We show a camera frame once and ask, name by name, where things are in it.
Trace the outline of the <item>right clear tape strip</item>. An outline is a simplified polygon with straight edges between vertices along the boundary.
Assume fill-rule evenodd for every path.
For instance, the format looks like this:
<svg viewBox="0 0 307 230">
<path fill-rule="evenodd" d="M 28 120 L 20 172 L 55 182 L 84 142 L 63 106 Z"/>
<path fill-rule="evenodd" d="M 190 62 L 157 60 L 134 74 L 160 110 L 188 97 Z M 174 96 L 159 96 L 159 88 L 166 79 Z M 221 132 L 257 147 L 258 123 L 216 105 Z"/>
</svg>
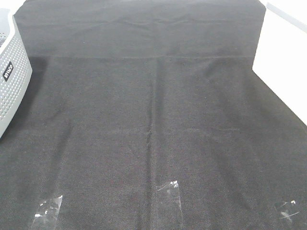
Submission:
<svg viewBox="0 0 307 230">
<path fill-rule="evenodd" d="M 278 213 L 278 219 L 289 227 L 299 223 L 300 211 L 295 200 L 281 201 L 274 204 L 275 210 Z"/>
</svg>

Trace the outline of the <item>beige box with grey lid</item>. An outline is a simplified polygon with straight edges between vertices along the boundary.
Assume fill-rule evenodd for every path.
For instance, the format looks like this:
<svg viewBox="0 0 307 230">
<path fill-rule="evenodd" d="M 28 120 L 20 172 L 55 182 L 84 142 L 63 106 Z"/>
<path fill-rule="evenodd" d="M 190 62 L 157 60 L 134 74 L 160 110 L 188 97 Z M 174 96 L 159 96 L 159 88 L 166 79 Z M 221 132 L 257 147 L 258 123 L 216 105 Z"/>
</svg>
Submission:
<svg viewBox="0 0 307 230">
<path fill-rule="evenodd" d="M 307 2 L 262 0 L 265 15 L 253 62 L 255 74 L 307 122 Z"/>
</svg>

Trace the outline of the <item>grey perforated laundry basket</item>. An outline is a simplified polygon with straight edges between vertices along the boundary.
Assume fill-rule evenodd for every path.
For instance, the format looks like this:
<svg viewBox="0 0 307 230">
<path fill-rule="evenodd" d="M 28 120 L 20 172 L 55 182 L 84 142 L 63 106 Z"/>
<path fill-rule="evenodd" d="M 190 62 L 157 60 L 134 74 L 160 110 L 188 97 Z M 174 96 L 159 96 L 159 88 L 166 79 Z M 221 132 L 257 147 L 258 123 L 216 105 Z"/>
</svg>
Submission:
<svg viewBox="0 0 307 230">
<path fill-rule="evenodd" d="M 13 119 L 27 90 L 32 67 L 14 15 L 0 10 L 0 134 Z"/>
</svg>

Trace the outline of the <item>clear tape strip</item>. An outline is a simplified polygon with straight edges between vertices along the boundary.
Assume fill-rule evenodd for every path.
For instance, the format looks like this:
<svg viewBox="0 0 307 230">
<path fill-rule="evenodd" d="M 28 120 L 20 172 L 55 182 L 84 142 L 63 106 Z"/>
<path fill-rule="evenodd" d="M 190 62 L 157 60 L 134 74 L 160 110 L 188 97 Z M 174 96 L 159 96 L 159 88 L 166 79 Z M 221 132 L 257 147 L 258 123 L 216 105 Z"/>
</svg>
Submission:
<svg viewBox="0 0 307 230">
<path fill-rule="evenodd" d="M 58 221 L 63 196 L 40 202 L 31 225 L 32 230 L 54 230 Z"/>
<path fill-rule="evenodd" d="M 156 229 L 182 230 L 180 190 L 177 181 L 165 182 L 156 187 Z"/>
<path fill-rule="evenodd" d="M 281 201 L 274 204 L 275 210 L 278 213 L 278 219 L 289 227 L 299 223 L 300 211 L 295 200 Z"/>
</svg>

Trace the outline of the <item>middle clear tape strip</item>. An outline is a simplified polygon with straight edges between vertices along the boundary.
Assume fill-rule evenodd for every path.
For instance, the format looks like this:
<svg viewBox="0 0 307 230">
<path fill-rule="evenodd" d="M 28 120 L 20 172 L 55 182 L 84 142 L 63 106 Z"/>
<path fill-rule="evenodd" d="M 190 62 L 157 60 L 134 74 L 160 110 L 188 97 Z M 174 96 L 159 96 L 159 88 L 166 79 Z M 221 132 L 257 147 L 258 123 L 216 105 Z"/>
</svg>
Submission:
<svg viewBox="0 0 307 230">
<path fill-rule="evenodd" d="M 182 230 L 180 190 L 177 181 L 165 182 L 156 187 L 156 229 Z"/>
</svg>

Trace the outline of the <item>left clear tape strip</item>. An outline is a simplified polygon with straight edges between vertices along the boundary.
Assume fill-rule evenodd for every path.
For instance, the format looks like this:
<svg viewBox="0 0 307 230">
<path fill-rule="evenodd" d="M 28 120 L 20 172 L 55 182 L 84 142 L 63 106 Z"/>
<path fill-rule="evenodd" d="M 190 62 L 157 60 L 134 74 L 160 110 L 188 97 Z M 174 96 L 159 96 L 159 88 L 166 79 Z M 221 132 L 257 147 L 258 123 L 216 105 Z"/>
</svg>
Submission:
<svg viewBox="0 0 307 230">
<path fill-rule="evenodd" d="M 54 230 L 58 221 L 63 196 L 40 202 L 31 225 L 32 230 Z"/>
</svg>

